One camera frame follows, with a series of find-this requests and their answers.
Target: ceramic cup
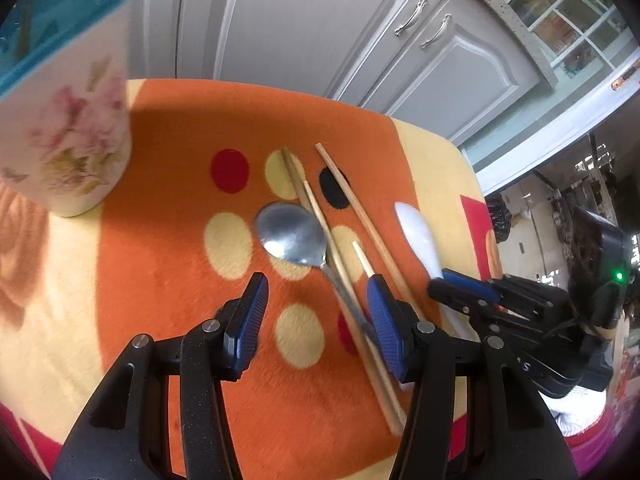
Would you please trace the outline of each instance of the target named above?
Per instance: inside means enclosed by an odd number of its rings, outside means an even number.
[[[0,28],[0,181],[59,216],[97,205],[129,161],[129,10],[19,0]]]

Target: table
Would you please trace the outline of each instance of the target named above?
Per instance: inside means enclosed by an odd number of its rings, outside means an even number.
[[[129,82],[129,101],[130,164],[93,210],[57,218],[0,185],[2,420],[51,471],[88,397],[134,335],[185,333],[239,297],[259,270],[270,302],[258,353],[242,380],[224,387],[245,478],[386,478],[398,439],[328,282],[267,256],[252,221],[265,204],[295,197],[278,151],[287,146],[365,303],[366,277],[350,241],[361,242],[377,272],[386,269],[351,207],[331,185],[321,188],[324,163],[314,145],[322,142],[425,314],[439,322],[393,204],[420,209],[444,267],[497,276],[492,224],[470,166],[452,144],[416,126],[295,92],[146,80]],[[170,395],[174,469],[184,473],[177,383]],[[454,452],[464,411],[458,402]]]

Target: black polka dot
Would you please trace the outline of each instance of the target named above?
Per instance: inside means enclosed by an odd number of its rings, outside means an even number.
[[[347,182],[349,181],[344,173],[342,173],[342,176]],[[347,209],[349,207],[349,200],[340,189],[340,185],[329,168],[325,167],[320,172],[319,180],[322,194],[331,207],[334,209]]]

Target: silver cabinet handle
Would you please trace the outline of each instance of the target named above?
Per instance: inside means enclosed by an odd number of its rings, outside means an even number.
[[[434,43],[439,37],[441,37],[447,30],[447,27],[449,27],[449,23],[451,22],[452,19],[453,19],[453,16],[451,16],[450,14],[445,14],[444,18],[442,19],[442,24],[440,25],[440,28],[438,29],[438,31],[433,35],[432,38],[429,38],[427,41],[421,44],[420,48],[422,49],[427,48],[431,43]]]
[[[396,28],[396,30],[394,31],[394,34],[399,37],[408,28],[413,27],[418,22],[418,19],[422,14],[422,10],[424,9],[424,6],[426,4],[427,4],[427,0],[418,0],[418,3],[415,4],[414,13],[411,16],[409,16],[409,19],[406,20],[406,23],[404,25],[400,25],[400,27]]]

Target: trash bag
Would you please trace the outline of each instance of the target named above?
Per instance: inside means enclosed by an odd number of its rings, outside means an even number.
[[[500,243],[509,237],[511,232],[511,212],[504,203],[501,194],[489,195],[486,198],[491,223],[494,225],[495,240]]]

